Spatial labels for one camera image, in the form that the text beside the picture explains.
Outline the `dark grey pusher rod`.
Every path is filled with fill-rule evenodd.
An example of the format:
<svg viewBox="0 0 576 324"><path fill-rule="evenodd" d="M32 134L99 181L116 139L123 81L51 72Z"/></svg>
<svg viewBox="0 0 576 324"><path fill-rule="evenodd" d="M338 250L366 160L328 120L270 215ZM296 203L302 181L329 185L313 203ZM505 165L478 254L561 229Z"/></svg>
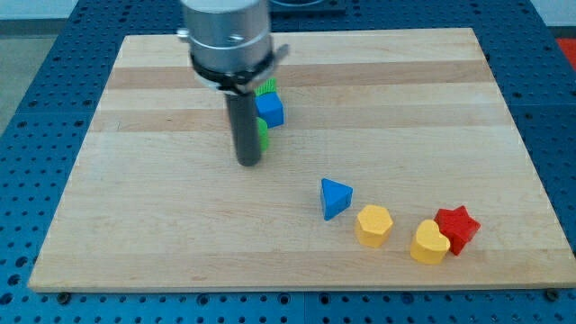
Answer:
<svg viewBox="0 0 576 324"><path fill-rule="evenodd" d="M236 158L243 167L252 167L261 159L255 95L225 95Z"/></svg>

